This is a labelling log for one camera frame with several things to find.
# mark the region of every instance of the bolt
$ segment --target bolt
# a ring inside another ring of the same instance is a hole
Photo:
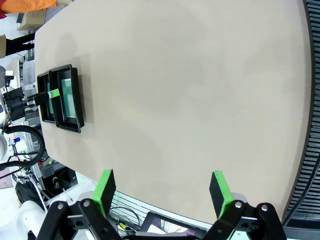
[[[85,207],[88,207],[90,205],[90,202],[88,200],[86,200],[84,203],[83,203],[83,206]]]
[[[237,209],[241,208],[241,207],[242,207],[242,203],[239,202],[239,201],[237,201],[237,202],[235,203],[235,207],[236,207]]]
[[[262,205],[261,209],[266,212],[268,210],[268,206],[267,205]]]

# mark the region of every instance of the black plastic bin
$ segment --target black plastic bin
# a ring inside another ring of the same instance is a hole
[[[59,89],[60,96],[52,98],[55,124],[58,128],[81,133],[85,125],[82,112],[78,70],[71,64],[49,71],[50,88]]]
[[[48,71],[43,74],[40,74],[37,77],[37,85],[38,85],[38,92],[39,93],[50,91],[50,80],[49,80],[49,72]],[[51,124],[56,123],[53,105],[52,105],[52,102],[50,99],[47,103],[41,104],[40,109],[41,109],[42,121],[44,121],[46,123],[51,123]]]

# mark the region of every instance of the table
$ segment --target table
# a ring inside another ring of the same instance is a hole
[[[308,122],[305,18],[291,0],[76,0],[35,36],[36,76],[77,67],[85,115],[80,134],[41,123],[49,156],[209,223],[222,170],[281,217]]]

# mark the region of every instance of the orange cloth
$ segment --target orange cloth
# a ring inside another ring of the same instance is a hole
[[[5,0],[0,9],[4,14],[19,14],[56,6],[57,0]]]

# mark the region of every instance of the slatted black panel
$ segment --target slatted black panel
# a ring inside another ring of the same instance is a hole
[[[302,195],[320,154],[320,1],[303,0],[303,3],[308,21],[311,47],[311,102],[301,163],[282,219],[292,210]],[[307,236],[309,232],[315,232],[314,230],[320,231],[320,169],[318,169],[315,180],[311,184],[310,191],[288,222],[286,233],[288,238],[295,238],[296,236],[288,236],[288,232],[294,235],[302,231],[302,235]]]

